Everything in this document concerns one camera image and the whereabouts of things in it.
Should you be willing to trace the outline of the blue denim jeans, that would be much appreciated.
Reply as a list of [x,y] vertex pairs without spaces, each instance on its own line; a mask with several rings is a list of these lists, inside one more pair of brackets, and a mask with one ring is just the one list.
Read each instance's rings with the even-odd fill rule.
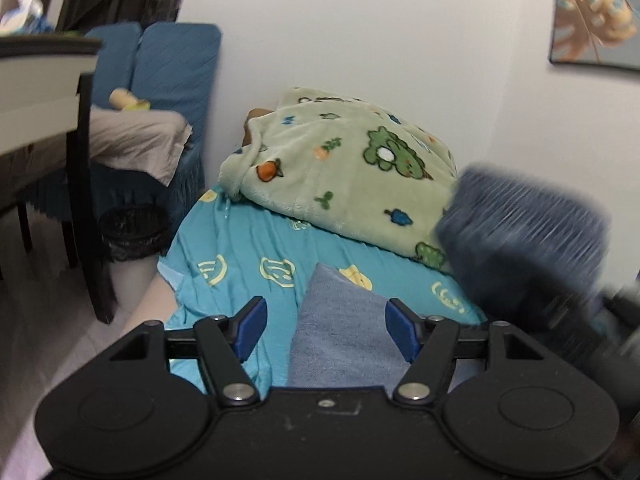
[[[483,168],[465,171],[436,228],[473,304],[587,374],[606,347],[587,304],[607,232],[603,214],[583,200]],[[319,264],[299,312],[288,385],[393,389],[408,364],[386,330],[389,299]]]

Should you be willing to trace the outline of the teal patterned bed sheet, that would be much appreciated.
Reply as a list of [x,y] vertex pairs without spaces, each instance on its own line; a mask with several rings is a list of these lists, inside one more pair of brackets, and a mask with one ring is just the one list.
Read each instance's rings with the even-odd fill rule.
[[250,298],[265,298],[267,326],[243,365],[260,393],[284,386],[393,388],[408,364],[386,332],[387,299],[461,324],[485,318],[446,274],[233,203],[218,188],[183,220],[158,272],[175,294],[171,330],[232,316]]

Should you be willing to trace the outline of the black waste bin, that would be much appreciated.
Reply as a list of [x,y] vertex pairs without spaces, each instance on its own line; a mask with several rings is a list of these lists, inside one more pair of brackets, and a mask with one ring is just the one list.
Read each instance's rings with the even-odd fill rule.
[[139,260],[160,254],[171,241],[167,211],[157,204],[116,207],[99,218],[112,261]]

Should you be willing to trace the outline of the green cartoon fleece blanket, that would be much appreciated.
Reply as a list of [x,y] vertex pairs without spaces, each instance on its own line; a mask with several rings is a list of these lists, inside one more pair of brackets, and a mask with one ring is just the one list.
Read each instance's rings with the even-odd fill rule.
[[378,105],[300,87],[245,127],[250,140],[218,178],[232,200],[449,271],[435,228],[457,167],[441,140]]

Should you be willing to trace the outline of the beige cloth on sofa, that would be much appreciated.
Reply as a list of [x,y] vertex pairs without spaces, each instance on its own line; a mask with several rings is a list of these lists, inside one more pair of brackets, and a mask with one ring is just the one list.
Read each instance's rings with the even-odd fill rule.
[[91,159],[113,169],[148,174],[163,186],[175,177],[192,127],[172,110],[91,107]]

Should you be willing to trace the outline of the blue sofa chair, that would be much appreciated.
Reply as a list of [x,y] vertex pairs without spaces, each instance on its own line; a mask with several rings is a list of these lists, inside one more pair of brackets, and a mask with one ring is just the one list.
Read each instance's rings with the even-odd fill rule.
[[99,216],[116,207],[157,204],[178,228],[205,188],[202,147],[222,33],[213,24],[137,22],[95,27],[87,36],[102,41],[93,75],[92,102],[104,107],[116,88],[151,102],[152,110],[181,114],[192,134],[176,173],[162,185],[142,171],[91,163]]

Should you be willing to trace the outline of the white dark-legged table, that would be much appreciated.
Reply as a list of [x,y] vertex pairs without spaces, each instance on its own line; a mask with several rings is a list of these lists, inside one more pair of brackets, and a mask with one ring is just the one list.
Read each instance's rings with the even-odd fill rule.
[[90,112],[102,42],[74,35],[1,38],[1,153],[66,135],[70,230],[93,312],[110,324],[115,297],[92,192]]

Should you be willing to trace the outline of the white plastic bag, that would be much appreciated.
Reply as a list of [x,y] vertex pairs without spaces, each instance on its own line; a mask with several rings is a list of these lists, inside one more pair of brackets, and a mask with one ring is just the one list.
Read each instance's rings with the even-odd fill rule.
[[44,15],[41,0],[16,0],[17,7],[2,16],[2,36],[40,35],[52,32],[53,27]]

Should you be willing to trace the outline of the leaf wall painting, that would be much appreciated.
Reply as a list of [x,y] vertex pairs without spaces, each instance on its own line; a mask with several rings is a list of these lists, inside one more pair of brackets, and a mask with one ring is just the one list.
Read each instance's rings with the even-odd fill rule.
[[554,0],[549,61],[639,69],[639,0]]

